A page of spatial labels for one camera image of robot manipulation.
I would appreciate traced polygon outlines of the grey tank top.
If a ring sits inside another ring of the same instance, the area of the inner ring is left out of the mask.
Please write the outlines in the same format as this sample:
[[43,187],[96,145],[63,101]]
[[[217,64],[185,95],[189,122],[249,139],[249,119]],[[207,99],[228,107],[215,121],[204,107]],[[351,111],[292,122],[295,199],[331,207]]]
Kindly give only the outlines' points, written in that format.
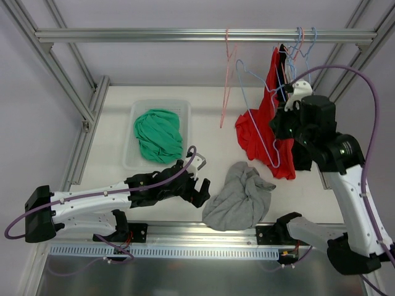
[[267,215],[275,189],[256,168],[237,162],[229,168],[222,190],[206,202],[202,222],[216,231],[251,228]]

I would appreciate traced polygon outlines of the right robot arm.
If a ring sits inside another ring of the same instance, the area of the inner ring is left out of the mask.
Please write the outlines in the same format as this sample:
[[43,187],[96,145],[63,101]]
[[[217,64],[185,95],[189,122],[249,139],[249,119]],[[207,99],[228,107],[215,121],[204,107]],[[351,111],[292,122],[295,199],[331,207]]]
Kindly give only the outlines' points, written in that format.
[[394,256],[363,175],[366,161],[357,139],[336,130],[336,106],[325,96],[310,95],[292,106],[281,102],[269,125],[277,139],[306,148],[326,177],[343,216],[346,231],[334,231],[292,212],[277,219],[276,239],[285,245],[302,241],[325,253],[342,275],[368,274]]

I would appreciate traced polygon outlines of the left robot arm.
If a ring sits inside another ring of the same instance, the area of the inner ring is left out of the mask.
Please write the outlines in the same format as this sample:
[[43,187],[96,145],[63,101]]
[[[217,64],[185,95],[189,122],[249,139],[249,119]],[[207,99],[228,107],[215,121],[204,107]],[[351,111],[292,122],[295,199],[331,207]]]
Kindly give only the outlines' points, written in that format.
[[56,236],[137,241],[137,229],[129,225],[126,210],[151,207],[172,197],[196,208],[203,206],[210,197],[210,181],[204,179],[200,189],[195,186],[205,165],[206,159],[197,154],[163,171],[136,174],[93,191],[51,192],[49,186],[40,186],[25,203],[25,241],[39,243]]

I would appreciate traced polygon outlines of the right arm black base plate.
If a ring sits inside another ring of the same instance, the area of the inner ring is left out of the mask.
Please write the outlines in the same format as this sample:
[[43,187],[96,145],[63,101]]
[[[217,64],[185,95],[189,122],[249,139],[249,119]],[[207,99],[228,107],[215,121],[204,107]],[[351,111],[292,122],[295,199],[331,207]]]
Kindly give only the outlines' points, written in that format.
[[282,226],[268,225],[256,226],[256,239],[258,245],[296,245],[288,230]]

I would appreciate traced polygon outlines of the pink wire hanger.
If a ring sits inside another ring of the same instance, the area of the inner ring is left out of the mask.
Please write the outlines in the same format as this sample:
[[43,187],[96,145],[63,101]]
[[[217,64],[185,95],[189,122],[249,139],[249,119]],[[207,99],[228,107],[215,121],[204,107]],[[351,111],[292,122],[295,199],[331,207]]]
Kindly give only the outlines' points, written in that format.
[[223,90],[223,102],[222,102],[222,112],[220,116],[220,129],[223,128],[223,123],[225,121],[228,101],[231,93],[231,85],[230,82],[233,79],[234,71],[235,71],[235,62],[238,51],[238,45],[234,44],[232,48],[230,48],[229,44],[229,32],[230,29],[226,29],[225,33],[225,45],[226,45],[226,56],[227,56],[227,67],[226,67],[226,76],[225,76],[225,84]]
[[302,27],[297,27],[299,37],[297,39],[296,44],[292,47],[292,51],[290,53],[290,57],[293,61],[295,61],[301,51],[301,47],[304,44],[305,33]]

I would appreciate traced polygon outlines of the red tank top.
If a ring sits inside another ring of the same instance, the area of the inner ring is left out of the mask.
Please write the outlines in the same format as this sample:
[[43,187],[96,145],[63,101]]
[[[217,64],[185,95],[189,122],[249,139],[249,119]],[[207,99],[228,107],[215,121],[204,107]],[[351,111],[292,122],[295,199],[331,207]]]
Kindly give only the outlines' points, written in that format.
[[249,160],[259,160],[272,172],[274,178],[293,180],[296,170],[293,165],[292,139],[276,140],[270,121],[278,107],[276,67],[278,48],[272,53],[270,68],[265,80],[264,94],[258,109],[249,109],[235,123],[237,141]]

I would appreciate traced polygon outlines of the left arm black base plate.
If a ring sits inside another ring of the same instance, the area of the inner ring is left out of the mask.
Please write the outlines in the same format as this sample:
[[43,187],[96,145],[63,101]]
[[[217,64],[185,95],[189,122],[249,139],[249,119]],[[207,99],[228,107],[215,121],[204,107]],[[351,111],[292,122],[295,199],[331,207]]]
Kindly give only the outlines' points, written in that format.
[[102,237],[111,243],[145,243],[148,233],[147,223],[124,222],[117,224],[109,235]]

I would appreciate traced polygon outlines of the black tank top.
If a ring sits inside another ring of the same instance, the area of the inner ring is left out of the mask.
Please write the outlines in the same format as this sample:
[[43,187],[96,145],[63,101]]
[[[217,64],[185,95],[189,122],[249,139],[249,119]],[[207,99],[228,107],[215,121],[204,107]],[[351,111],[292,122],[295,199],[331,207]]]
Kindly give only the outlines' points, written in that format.
[[[277,87],[286,84],[286,81],[288,80],[285,75],[285,63],[287,58],[288,58],[287,49],[285,48],[284,44],[281,44],[278,50],[278,62],[276,65]],[[300,143],[298,142],[294,142],[291,152],[293,155],[294,169],[296,171],[311,170],[312,159],[308,155],[308,152],[306,151],[305,147],[300,145]]]

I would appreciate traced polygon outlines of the green tank top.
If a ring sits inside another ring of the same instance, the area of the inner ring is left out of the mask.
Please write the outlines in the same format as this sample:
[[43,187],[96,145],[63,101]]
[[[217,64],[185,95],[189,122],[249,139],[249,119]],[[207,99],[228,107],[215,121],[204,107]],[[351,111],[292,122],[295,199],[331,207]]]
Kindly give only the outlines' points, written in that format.
[[133,131],[144,159],[169,164],[181,158],[183,138],[177,114],[165,109],[150,109],[135,120]]

